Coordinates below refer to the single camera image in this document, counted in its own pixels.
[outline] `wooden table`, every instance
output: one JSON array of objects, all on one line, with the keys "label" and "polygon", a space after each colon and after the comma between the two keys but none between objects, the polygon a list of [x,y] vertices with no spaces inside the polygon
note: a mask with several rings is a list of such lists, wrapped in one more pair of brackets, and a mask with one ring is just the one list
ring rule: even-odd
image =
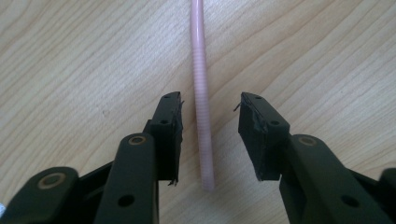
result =
[{"label": "wooden table", "polygon": [[181,0],[2,0],[0,203],[49,167],[84,175],[112,161],[171,91],[185,129],[161,223],[288,223],[278,182],[256,180],[237,133],[242,91],[348,168],[377,179],[396,166],[395,1],[205,1],[212,193],[200,183],[189,19]]}]

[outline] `pink straw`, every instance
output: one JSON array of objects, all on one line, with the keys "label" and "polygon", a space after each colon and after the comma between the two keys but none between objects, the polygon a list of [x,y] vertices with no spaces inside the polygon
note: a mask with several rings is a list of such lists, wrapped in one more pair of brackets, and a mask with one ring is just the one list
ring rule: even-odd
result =
[{"label": "pink straw", "polygon": [[212,191],[215,189],[215,177],[207,93],[204,4],[202,0],[191,1],[191,41],[202,187],[204,190]]}]

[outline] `metal screw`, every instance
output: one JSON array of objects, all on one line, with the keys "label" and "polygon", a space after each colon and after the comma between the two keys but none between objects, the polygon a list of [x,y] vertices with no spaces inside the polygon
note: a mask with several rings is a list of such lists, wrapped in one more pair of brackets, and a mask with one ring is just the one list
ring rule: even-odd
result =
[{"label": "metal screw", "polygon": [[308,147],[312,147],[317,144],[317,141],[315,139],[313,139],[311,137],[307,137],[307,136],[299,137],[298,141]]},{"label": "metal screw", "polygon": [[129,139],[129,144],[132,146],[142,145],[146,142],[146,137],[144,136],[135,136]]},{"label": "metal screw", "polygon": [[52,189],[62,184],[65,180],[66,175],[64,173],[53,173],[41,178],[37,186],[39,189]]}]

